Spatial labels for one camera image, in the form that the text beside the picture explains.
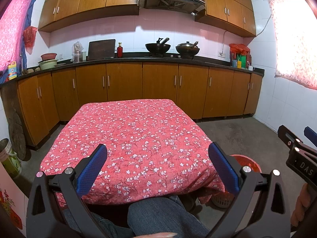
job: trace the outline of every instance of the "jeans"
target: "jeans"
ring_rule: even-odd
[[[68,209],[63,211],[70,228],[80,232]],[[131,238],[139,235],[172,232],[175,238],[204,238],[209,230],[196,217],[188,213],[178,196],[150,198],[129,206],[130,228],[114,225],[111,221],[92,213],[94,219],[110,238]]]

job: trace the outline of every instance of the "dish soap bottle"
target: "dish soap bottle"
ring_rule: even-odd
[[[122,57],[122,51],[123,51],[123,47],[121,46],[121,42],[119,42],[119,46],[117,48],[117,57],[121,58]]]

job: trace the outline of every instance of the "finger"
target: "finger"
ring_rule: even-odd
[[[176,233],[157,233],[157,234],[147,234],[147,235],[140,235],[134,238],[161,238],[161,237],[173,237],[177,235]]]
[[[310,206],[311,197],[310,197],[310,194],[308,192],[308,184],[307,183],[303,185],[301,193],[299,194],[298,198],[304,207]]]
[[[297,227],[298,226],[298,219],[296,217],[295,211],[291,216],[291,225]]]
[[[297,198],[294,212],[296,214],[298,221],[303,221],[305,210],[304,210],[304,207],[303,207],[299,197]]]

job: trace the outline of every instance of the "concrete floor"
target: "concrete floor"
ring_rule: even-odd
[[[261,166],[263,173],[270,173],[273,169],[278,169],[284,181],[290,211],[294,210],[297,196],[304,182],[286,166],[288,148],[274,131],[252,117],[205,121],[198,123],[198,125],[212,141],[216,141],[220,145],[226,154],[242,154],[252,158]],[[42,159],[63,127],[60,126],[38,151],[31,151],[32,155],[29,161],[22,162],[23,172],[16,183],[27,196]],[[258,194],[255,193],[240,227],[245,226],[248,222],[257,196]],[[224,210],[215,207],[211,202],[207,205],[196,204],[197,207],[192,213],[205,226],[212,229],[223,215]]]

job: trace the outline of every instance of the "silver screw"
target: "silver screw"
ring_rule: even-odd
[[[73,172],[73,169],[71,167],[68,167],[64,171],[67,175],[71,174]]]
[[[42,171],[39,171],[39,172],[36,173],[36,177],[42,177],[42,175],[43,175]]]
[[[249,166],[244,166],[242,167],[243,171],[245,171],[246,173],[251,172],[251,168]]]
[[[273,174],[274,174],[275,176],[279,176],[279,175],[280,175],[280,171],[277,170],[277,169],[274,169],[274,170],[273,170]]]

